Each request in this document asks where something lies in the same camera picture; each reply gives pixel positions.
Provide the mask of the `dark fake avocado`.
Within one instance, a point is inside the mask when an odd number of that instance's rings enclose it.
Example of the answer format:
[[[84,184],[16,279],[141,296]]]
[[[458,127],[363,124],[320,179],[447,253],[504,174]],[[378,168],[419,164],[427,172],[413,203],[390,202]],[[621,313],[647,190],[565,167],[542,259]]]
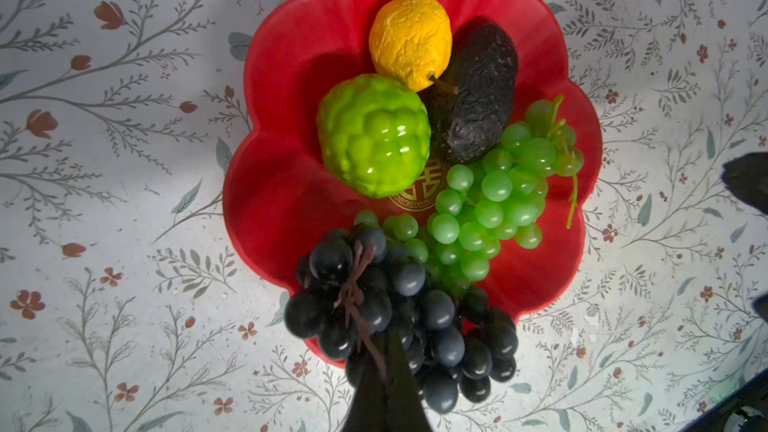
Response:
[[[468,164],[499,144],[513,111],[517,74],[509,34],[491,21],[474,23],[423,96],[432,151],[443,162]]]

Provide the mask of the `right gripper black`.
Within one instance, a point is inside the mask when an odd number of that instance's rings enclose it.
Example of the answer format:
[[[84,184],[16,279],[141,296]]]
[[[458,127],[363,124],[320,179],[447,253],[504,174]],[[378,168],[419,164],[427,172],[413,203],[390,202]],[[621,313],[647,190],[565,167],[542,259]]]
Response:
[[[753,152],[723,165],[721,179],[739,201],[762,214],[768,211],[768,153]]]

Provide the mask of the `yellow fake pear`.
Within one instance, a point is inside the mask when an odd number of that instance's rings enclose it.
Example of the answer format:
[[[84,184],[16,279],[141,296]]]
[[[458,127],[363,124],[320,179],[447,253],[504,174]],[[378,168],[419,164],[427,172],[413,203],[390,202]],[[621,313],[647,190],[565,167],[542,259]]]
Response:
[[[377,73],[414,92],[431,86],[456,94],[459,87],[441,79],[452,54],[449,16],[437,0],[392,0],[377,12],[369,33],[369,52]]]

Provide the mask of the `green fake grape bunch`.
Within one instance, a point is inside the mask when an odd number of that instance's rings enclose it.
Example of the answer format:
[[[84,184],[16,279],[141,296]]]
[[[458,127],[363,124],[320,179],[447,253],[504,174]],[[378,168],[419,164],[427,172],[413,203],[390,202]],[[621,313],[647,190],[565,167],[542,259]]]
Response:
[[[404,244],[424,263],[430,283],[463,296],[484,280],[506,241],[524,249],[543,239],[538,225],[551,177],[570,179],[566,221],[578,204],[578,174],[585,159],[576,133],[561,116],[562,95],[538,100],[522,120],[508,125],[499,144],[468,165],[452,166],[436,211],[421,226],[410,214],[382,224],[386,237]]]

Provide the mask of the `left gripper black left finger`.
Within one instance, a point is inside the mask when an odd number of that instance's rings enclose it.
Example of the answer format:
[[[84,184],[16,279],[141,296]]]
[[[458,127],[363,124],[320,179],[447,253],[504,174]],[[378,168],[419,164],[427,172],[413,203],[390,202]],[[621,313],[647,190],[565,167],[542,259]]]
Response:
[[[355,387],[344,432],[373,432],[387,430],[387,375],[381,378],[374,356],[366,349],[351,357],[352,366],[348,377]]]

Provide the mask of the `dark purple fake grape bunch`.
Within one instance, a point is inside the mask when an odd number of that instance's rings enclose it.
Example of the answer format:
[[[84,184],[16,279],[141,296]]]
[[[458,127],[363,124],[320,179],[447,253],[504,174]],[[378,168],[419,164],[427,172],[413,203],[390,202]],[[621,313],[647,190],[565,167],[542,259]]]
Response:
[[[485,401],[494,382],[517,372],[514,319],[486,291],[457,295],[434,284],[437,267],[418,243],[406,244],[371,223],[332,229],[295,267],[297,293],[286,302],[289,332],[316,341],[357,386],[377,338],[398,339],[418,395],[434,411],[457,399]]]

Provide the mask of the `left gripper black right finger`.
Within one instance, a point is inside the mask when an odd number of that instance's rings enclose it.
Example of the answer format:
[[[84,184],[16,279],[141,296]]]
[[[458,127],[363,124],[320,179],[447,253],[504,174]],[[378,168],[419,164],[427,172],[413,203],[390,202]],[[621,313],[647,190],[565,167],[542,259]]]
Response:
[[[388,430],[432,431],[397,332],[388,333]]]

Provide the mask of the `green fake custard apple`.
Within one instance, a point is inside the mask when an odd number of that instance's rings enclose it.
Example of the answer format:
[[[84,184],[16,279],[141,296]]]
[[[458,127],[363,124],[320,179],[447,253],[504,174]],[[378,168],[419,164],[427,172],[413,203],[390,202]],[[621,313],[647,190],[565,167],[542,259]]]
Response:
[[[326,170],[373,199],[410,187],[430,156],[431,126],[420,97],[379,74],[339,83],[316,117]]]

